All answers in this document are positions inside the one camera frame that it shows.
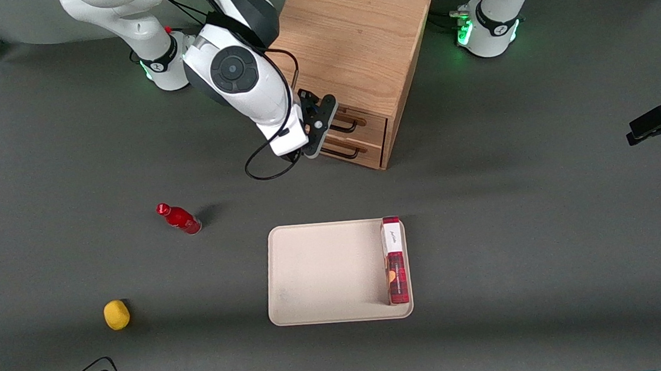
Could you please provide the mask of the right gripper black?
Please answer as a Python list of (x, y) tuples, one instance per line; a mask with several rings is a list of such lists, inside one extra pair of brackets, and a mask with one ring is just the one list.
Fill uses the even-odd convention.
[(338, 102), (331, 94), (318, 98), (315, 93), (305, 89), (299, 89), (297, 94), (301, 101), (303, 124), (308, 138), (306, 146), (302, 147), (302, 154), (306, 158), (315, 159), (322, 151), (329, 127), (338, 110)]

